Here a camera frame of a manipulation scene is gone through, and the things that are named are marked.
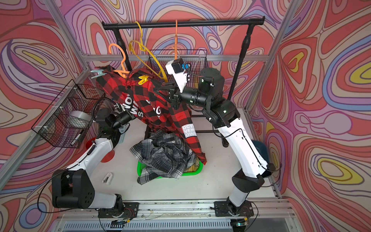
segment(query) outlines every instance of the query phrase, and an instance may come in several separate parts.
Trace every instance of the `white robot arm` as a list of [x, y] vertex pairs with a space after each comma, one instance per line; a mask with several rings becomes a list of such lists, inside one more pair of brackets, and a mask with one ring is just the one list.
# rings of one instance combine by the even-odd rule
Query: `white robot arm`
[[[226, 208], [223, 211], [228, 211], [228, 215], [239, 215], [242, 207], [246, 206], [247, 193], [259, 189], [264, 183], [263, 178], [271, 175], [275, 168], [261, 157], [248, 137], [235, 105], [222, 97], [224, 78], [220, 72], [213, 68], [203, 69], [198, 89], [194, 89], [184, 85], [183, 77], [186, 73], [183, 61], [179, 59], [175, 65], [170, 63], [170, 66], [166, 65], [166, 68], [171, 69], [174, 66], [180, 66], [178, 72], [181, 72], [181, 78], [176, 78], [176, 80], [180, 81], [179, 85], [182, 86], [182, 91], [174, 83], [174, 85], [155, 88], [155, 92], [161, 95], [161, 91], [167, 90], [169, 95], [165, 99], [169, 100], [173, 108], [177, 108], [182, 102], [203, 106], [203, 114], [213, 127], [218, 129], [222, 137], [229, 142], [242, 169], [232, 177], [235, 187], [226, 201], [227, 204], [224, 204]], [[168, 71], [177, 74], [174, 69]], [[124, 111], [116, 116], [116, 121], [111, 120], [113, 127], [124, 125], [134, 118], [128, 115], [130, 113]], [[116, 136], [115, 131], [109, 130], [100, 133], [93, 145], [73, 164], [69, 165], [67, 169], [55, 172], [55, 175], [58, 176], [52, 180], [54, 207], [114, 208], [117, 210], [117, 214], [122, 212], [121, 196], [96, 192], [89, 179], [99, 162], [116, 145], [113, 142]]]

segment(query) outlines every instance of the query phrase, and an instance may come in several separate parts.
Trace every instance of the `metal rail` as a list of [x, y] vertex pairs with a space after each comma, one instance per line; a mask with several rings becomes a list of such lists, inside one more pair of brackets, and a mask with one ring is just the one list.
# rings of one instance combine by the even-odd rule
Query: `metal rail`
[[[169, 55], [156, 55], [156, 57], [162, 57]], [[86, 62], [89, 61], [122, 61], [122, 55], [82, 55]], [[138, 54], [138, 57], [142, 60], [148, 59], [148, 55]], [[199, 57], [199, 55], [181, 55], [181, 57]], [[207, 61], [237, 61], [240, 55], [207, 55]], [[128, 55], [130, 61], [140, 61], [135, 55]], [[246, 55], [243, 61], [267, 61], [268, 55]]]
[[[213, 20], [213, 21], [184, 21], [178, 22], [178, 27], [199, 27], [199, 26], [228, 26], [228, 25], [248, 25], [246, 36], [242, 41], [241, 52], [239, 55], [238, 63], [236, 66], [236, 71], [233, 76], [231, 87], [228, 94], [228, 100], [231, 100], [234, 87], [237, 83], [237, 78], [241, 70], [242, 62], [246, 56], [247, 49], [250, 46], [251, 34], [256, 25], [263, 25], [265, 21], [265, 16], [257, 19], [236, 19], [236, 20]], [[139, 28], [136, 23], [105, 23], [102, 22], [103, 29], [111, 30], [114, 32], [116, 37], [116, 43], [119, 45], [126, 56], [125, 64], [127, 70], [132, 71], [130, 64], [130, 59], [127, 53], [126, 44], [122, 39], [119, 29], [135, 29]], [[141, 23], [142, 28], [163, 28], [163, 27], [175, 27], [175, 22], [150, 22], [150, 23]]]
[[[261, 19], [235, 19], [235, 20], [205, 20], [205, 21], [183, 21], [178, 22], [178, 27], [202, 27], [202, 26], [230, 26], [230, 25], [263, 25], [265, 17]], [[104, 23], [102, 22], [103, 29], [138, 29], [136, 23]], [[163, 28], [175, 27], [175, 22], [150, 22], [141, 23], [142, 28]]]
[[[157, 219], [212, 219], [217, 218], [214, 202], [220, 199], [200, 199], [200, 200], [139, 200], [125, 202], [139, 202], [138, 217], [133, 220], [146, 219], [147, 217], [156, 217]], [[296, 215], [292, 209], [291, 203], [286, 199], [265, 198], [250, 199], [259, 209], [258, 218], [295, 218]], [[98, 213], [94, 209], [73, 209], [59, 213], [58, 218], [64, 220], [94, 220]], [[244, 218], [240, 217], [218, 217], [226, 219]]]

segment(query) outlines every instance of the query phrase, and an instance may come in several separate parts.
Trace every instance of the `psychedelic patterned wall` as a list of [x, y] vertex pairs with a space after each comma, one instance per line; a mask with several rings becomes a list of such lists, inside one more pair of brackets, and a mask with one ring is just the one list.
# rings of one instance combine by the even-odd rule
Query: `psychedelic patterned wall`
[[[114, 42], [113, 34], [101, 28], [100, 21], [133, 22], [189, 19], [235, 19], [266, 16], [263, 27], [256, 27], [248, 54], [267, 54], [287, 8], [286, 1], [128, 1], [56, 0], [83, 52], [106, 54]], [[29, 128], [46, 109], [59, 90], [80, 72], [70, 46], [47, 11], [43, 0], [0, 1], [1, 28], [1, 122], [2, 151], [5, 163], [24, 140]], [[247, 26], [203, 27], [179, 30], [179, 46], [205, 48], [210, 54], [238, 54]], [[138, 39], [138, 31], [122, 31], [125, 41]], [[150, 49], [170, 48], [173, 30], [145, 30], [144, 41]], [[226, 77], [225, 93], [236, 62], [214, 62]], [[261, 62], [244, 62], [235, 91], [235, 102], [243, 106]], [[96, 134], [92, 127], [87, 139]], [[75, 161], [84, 149], [53, 148], [41, 140], [26, 158], [7, 186], [0, 192], [0, 232], [47, 231], [56, 214], [40, 213], [36, 208], [41, 188], [59, 168]], [[55, 211], [50, 184], [40, 198], [40, 207]]]
[[[0, 168], [64, 85], [82, 71], [41, 2], [0, 1]], [[36, 198], [53, 171], [81, 152], [40, 140], [0, 192], [0, 231], [46, 231], [57, 215], [41, 214]], [[42, 209], [53, 210], [49, 188], [40, 202]]]
[[371, 1], [305, 0], [249, 108], [305, 231], [371, 231]]
[[[77, 43], [86, 54], [107, 54], [110, 43], [116, 42], [112, 31], [105, 31], [101, 22], [133, 23], [182, 20], [221, 20], [248, 19], [266, 16], [262, 26], [254, 28], [247, 54], [268, 54], [273, 39], [285, 15], [288, 1], [240, 1], [240, 0], [144, 0], [144, 1], [57, 1], [58, 6], [76, 37]], [[206, 49], [208, 54], [239, 54], [241, 43], [246, 35], [244, 26], [205, 26], [180, 27], [178, 46], [180, 49]], [[138, 29], [120, 30], [128, 45], [131, 40], [139, 40]], [[174, 28], [144, 29], [143, 41], [149, 49], [171, 49], [174, 45]], [[104, 62], [118, 67], [119, 62]], [[91, 67], [101, 66], [102, 62], [92, 62]], [[132, 62], [138, 67], [139, 62]], [[221, 70], [226, 78], [224, 92], [228, 94], [237, 62], [213, 62], [210, 66]], [[261, 62], [244, 62], [237, 82], [233, 101], [237, 107], [244, 107], [247, 96], [259, 74]]]

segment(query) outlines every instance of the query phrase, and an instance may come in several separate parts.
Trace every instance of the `black cable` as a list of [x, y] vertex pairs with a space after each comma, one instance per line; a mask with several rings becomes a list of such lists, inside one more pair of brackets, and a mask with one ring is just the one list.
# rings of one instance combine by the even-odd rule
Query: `black cable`
[[[89, 154], [86, 154], [86, 156], [82, 159], [82, 160], [80, 160], [80, 162], [78, 162], [77, 164], [75, 164], [74, 166], [72, 166], [72, 167], [70, 167], [69, 169], [67, 169], [67, 171], [68, 170], [70, 170], [71, 168], [74, 168], [74, 167], [76, 167], [77, 165], [79, 165], [79, 163], [81, 163], [87, 156], [88, 156]], [[56, 177], [56, 176], [58, 176], [59, 175], [59, 173], [57, 174], [57, 175], [55, 175], [55, 176], [52, 176], [49, 180], [48, 180], [48, 182], [44, 185], [44, 187], [41, 189], [41, 191], [40, 191], [40, 193], [39, 193], [39, 196], [37, 197], [37, 203], [36, 203], [36, 206], [37, 206], [37, 209], [40, 211], [40, 212], [42, 212], [42, 213], [60, 213], [60, 212], [64, 212], [64, 211], [67, 211], [67, 210], [71, 210], [71, 209], [73, 209], [73, 208], [71, 208], [71, 209], [64, 209], [64, 210], [60, 210], [60, 211], [54, 211], [54, 212], [45, 212], [45, 211], [42, 211], [41, 209], [40, 209], [40, 204], [39, 204], [39, 202], [40, 202], [40, 197], [41, 197], [41, 194], [43, 193], [43, 191], [44, 191], [44, 189], [45, 189], [45, 187], [49, 184], [49, 182], [54, 178], [54, 177]]]
[[190, 69], [191, 69], [191, 64], [190, 63], [186, 63], [186, 65], [188, 65], [188, 68], [186, 68], [185, 70], [187, 71], [188, 74], [192, 74], [196, 77], [203, 77], [203, 76], [199, 76], [197, 74], [194, 74], [193, 72], [190, 71]]
[[[214, 130], [214, 125], [212, 125], [212, 128], [213, 128], [213, 133], [214, 133], [217, 137], [219, 137], [219, 138], [228, 138], [228, 137], [231, 136], [232, 134], [236, 133], [238, 130], [241, 130], [241, 132], [242, 132], [242, 136], [245, 138], [245, 135], [244, 135], [243, 130], [242, 130], [241, 128], [235, 130], [232, 134], [230, 134], [230, 135], [228, 135], [228, 136], [226, 136], [226, 137], [224, 137], [223, 135], [221, 135], [221, 136], [217, 135], [217, 134], [215, 133], [215, 130]], [[281, 167], [282, 167], [282, 166], [280, 166], [280, 168], [279, 168], [278, 170], [275, 170], [275, 171], [271, 171], [271, 170], [266, 169], [265, 167], [263, 167], [262, 163], [261, 163], [261, 162], [259, 161], [259, 159], [257, 158], [257, 156], [256, 156], [256, 154], [255, 154], [253, 148], [251, 147], [250, 143], [247, 141], [246, 138], [245, 138], [245, 140], [246, 140], [247, 144], [249, 145], [251, 151], [253, 152], [253, 154], [254, 154], [256, 160], [258, 161], [258, 163], [260, 164], [260, 166], [261, 166], [263, 169], [265, 169], [265, 170], [267, 170], [267, 171], [270, 171], [270, 172], [277, 172], [277, 171], [280, 171], [280, 170], [281, 170]]]
[[236, 133], [238, 130], [241, 130], [243, 137], [245, 137], [245, 135], [244, 135], [244, 133], [243, 133], [243, 130], [242, 130], [241, 128], [235, 130], [232, 134], [230, 134], [230, 135], [228, 135], [228, 136], [226, 136], [226, 137], [224, 137], [223, 135], [221, 135], [221, 136], [217, 135], [217, 134], [215, 133], [215, 130], [214, 130], [214, 125], [212, 125], [212, 128], [213, 128], [213, 133], [214, 133], [217, 137], [219, 137], [219, 138], [228, 138], [229, 136], [231, 136], [231, 135], [233, 135], [234, 133]]
[[254, 202], [251, 202], [251, 203], [253, 203], [255, 205], [257, 213], [256, 213], [256, 216], [254, 218], [254, 221], [244, 230], [244, 232], [247, 231], [253, 225], [253, 223], [256, 221], [257, 216], [259, 215], [259, 209], [257, 208], [256, 204]]
[[215, 210], [215, 211], [219, 211], [221, 213], [228, 213], [228, 211], [223, 211], [223, 210], [220, 210], [220, 209], [217, 209], [217, 208], [213, 208], [213, 207], [210, 207], [211, 210]]
[[97, 107], [97, 105], [99, 105], [99, 103], [101, 102], [101, 101], [103, 101], [104, 99], [107, 99], [107, 100], [109, 100], [110, 102], [112, 102], [113, 104], [115, 104], [115, 102], [112, 100], [112, 99], [109, 99], [109, 98], [107, 98], [107, 97], [101, 97], [100, 99], [98, 99], [96, 102], [95, 102], [95, 104], [94, 104], [94, 106], [93, 106], [93, 109], [92, 109], [92, 119], [95, 121], [96, 120], [96, 118], [95, 118], [95, 108]]
[[266, 188], [266, 187], [272, 187], [273, 185], [277, 184], [280, 177], [281, 177], [281, 167], [282, 167], [282, 163], [280, 163], [280, 169], [279, 169], [279, 174], [278, 174], [278, 179], [276, 180], [276, 182], [274, 182], [273, 184], [271, 185], [268, 185], [268, 186], [261, 186], [261, 188]]
[[103, 225], [102, 225], [102, 222], [101, 222], [101, 219], [98, 217], [98, 219], [99, 219], [99, 224], [101, 225], [101, 227], [102, 227], [102, 229], [104, 230], [104, 232], [107, 232], [106, 231], [106, 229], [103, 227]]
[[128, 129], [130, 127], [130, 123], [127, 123], [127, 124], [129, 124], [128, 128], [126, 128], [126, 130], [124, 132], [120, 133], [120, 134], [125, 134], [128, 131]]

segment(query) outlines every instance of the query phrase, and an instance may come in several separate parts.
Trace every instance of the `vent grille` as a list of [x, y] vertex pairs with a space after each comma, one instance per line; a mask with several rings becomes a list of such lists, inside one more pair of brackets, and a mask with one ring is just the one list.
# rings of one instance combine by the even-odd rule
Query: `vent grille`
[[[229, 219], [205, 220], [132, 220], [126, 225], [111, 225], [103, 221], [105, 230], [135, 231], [135, 230], [164, 230], [164, 229], [231, 229]], [[63, 231], [102, 231], [99, 221], [67, 221]]]

